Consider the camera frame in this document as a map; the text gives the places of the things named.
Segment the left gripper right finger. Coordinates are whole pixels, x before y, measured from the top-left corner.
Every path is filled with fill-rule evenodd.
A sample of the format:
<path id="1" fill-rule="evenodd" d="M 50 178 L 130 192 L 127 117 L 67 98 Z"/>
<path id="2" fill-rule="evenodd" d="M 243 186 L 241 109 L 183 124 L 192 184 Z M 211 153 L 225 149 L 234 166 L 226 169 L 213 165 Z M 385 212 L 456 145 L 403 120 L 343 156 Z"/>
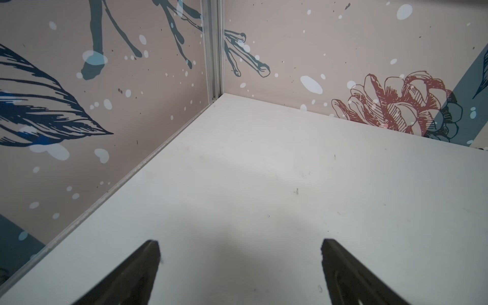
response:
<path id="1" fill-rule="evenodd" d="M 321 251 L 322 268 L 333 305 L 409 304 L 336 240 L 325 239 Z"/>

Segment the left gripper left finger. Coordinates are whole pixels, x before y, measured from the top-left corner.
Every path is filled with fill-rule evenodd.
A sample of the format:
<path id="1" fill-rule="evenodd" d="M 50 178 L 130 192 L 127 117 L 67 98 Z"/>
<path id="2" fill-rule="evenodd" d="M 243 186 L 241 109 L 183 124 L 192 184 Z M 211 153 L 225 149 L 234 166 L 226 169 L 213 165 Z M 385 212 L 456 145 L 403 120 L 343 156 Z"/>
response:
<path id="1" fill-rule="evenodd" d="M 148 240 L 80 297 L 75 305 L 148 304 L 160 263 L 159 243 Z"/>

